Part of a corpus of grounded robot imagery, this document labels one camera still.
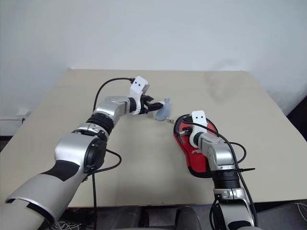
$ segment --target light blue plush toy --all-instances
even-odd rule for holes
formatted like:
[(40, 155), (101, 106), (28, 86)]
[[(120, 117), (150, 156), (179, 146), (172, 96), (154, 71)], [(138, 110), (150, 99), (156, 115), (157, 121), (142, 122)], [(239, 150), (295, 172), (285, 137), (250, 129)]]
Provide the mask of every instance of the light blue plush toy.
[(161, 109), (155, 114), (154, 118), (159, 121), (164, 121), (168, 118), (170, 112), (169, 98), (165, 98), (160, 103), (164, 104)]

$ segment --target beige tabletop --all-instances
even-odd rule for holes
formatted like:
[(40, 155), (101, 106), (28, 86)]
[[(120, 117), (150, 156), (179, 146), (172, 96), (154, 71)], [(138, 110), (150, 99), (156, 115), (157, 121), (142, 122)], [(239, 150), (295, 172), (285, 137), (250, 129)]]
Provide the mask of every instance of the beige tabletop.
[[(171, 98), (171, 115), (204, 110), (229, 141), (248, 155), (243, 176), (255, 202), (307, 198), (307, 143), (270, 96), (242, 71), (70, 70), (47, 94), (0, 154), (0, 202), (30, 177), (50, 169), (54, 148), (90, 116), (99, 86), (114, 77), (141, 75), (147, 94)], [(128, 95), (128, 81), (108, 84), (99, 100)], [(96, 176), (99, 206), (210, 204), (213, 182), (192, 176), (173, 137), (173, 125), (152, 115), (122, 117), (107, 146), (122, 164)], [(237, 149), (240, 158), (242, 152)], [(118, 159), (106, 154), (103, 167)], [(92, 181), (82, 183), (70, 207), (93, 205)]]

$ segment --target gray floor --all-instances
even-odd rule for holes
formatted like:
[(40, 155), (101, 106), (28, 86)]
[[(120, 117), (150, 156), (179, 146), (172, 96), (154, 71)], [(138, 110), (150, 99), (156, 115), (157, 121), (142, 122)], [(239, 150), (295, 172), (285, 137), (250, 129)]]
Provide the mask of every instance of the gray floor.
[[(0, 151), (7, 144), (7, 141), (0, 140)], [(210, 206), (192, 206), (199, 216), (203, 230), (210, 230), (209, 210)], [(121, 209), (111, 209), (98, 212), (99, 230), (109, 230)], [(150, 226), (173, 226), (176, 215), (176, 208), (148, 209)], [(303, 220), (294, 204), (288, 204), (273, 210), (264, 211), (258, 214), (259, 225), (263, 230), (307, 230), (307, 222)]]

